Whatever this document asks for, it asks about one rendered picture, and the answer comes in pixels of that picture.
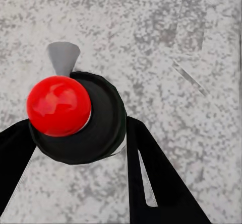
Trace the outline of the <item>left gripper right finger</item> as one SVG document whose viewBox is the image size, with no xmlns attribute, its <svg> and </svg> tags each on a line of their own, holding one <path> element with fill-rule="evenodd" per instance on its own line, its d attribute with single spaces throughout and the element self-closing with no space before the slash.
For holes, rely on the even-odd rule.
<svg viewBox="0 0 242 224">
<path fill-rule="evenodd" d="M 130 224 L 211 224 L 145 124 L 127 117 Z M 140 151 L 158 207 L 146 204 Z"/>
</svg>

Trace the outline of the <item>insectifuge atomizer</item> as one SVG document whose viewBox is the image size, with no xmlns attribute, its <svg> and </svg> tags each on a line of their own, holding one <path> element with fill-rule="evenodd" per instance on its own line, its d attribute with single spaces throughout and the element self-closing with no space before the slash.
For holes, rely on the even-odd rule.
<svg viewBox="0 0 242 224">
<path fill-rule="evenodd" d="M 72 71 L 81 53 L 77 45 L 57 41 L 46 51 L 56 75 L 29 93 L 33 141 L 45 155 L 69 165 L 120 153 L 127 145 L 127 111 L 117 88 L 103 76 Z"/>
</svg>

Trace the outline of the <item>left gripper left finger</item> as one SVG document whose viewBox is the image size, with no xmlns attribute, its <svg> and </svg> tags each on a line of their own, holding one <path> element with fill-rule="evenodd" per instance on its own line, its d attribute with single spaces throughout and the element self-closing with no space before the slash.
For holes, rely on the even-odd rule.
<svg viewBox="0 0 242 224">
<path fill-rule="evenodd" d="M 36 147 L 29 118 L 0 132 L 0 217 Z"/>
</svg>

